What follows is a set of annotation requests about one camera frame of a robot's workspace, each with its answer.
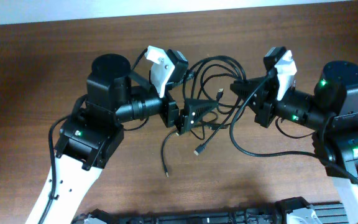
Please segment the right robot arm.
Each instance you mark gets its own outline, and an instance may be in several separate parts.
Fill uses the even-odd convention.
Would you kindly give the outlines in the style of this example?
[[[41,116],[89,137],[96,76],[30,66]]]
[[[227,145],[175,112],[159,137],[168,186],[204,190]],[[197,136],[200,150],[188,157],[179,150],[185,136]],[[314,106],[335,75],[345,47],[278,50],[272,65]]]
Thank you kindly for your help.
[[[331,177],[350,223],[358,223],[358,65],[327,63],[312,95],[295,89],[293,75],[281,80],[269,67],[266,77],[235,81],[230,89],[267,128],[281,118],[314,130],[314,152]]]

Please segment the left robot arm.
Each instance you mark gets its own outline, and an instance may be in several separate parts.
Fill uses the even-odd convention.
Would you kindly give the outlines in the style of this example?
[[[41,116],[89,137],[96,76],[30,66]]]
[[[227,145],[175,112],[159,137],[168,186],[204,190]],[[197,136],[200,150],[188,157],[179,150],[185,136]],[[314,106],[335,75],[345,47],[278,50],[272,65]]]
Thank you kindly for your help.
[[[170,90],[191,78],[188,61],[178,51],[142,56],[152,62],[149,77],[118,54],[96,58],[87,78],[87,92],[72,112],[58,121],[57,141],[50,141],[51,168],[27,219],[28,223],[70,223],[81,201],[124,139],[124,123],[159,115],[166,127],[190,131],[217,107],[214,100],[187,98],[179,109]]]

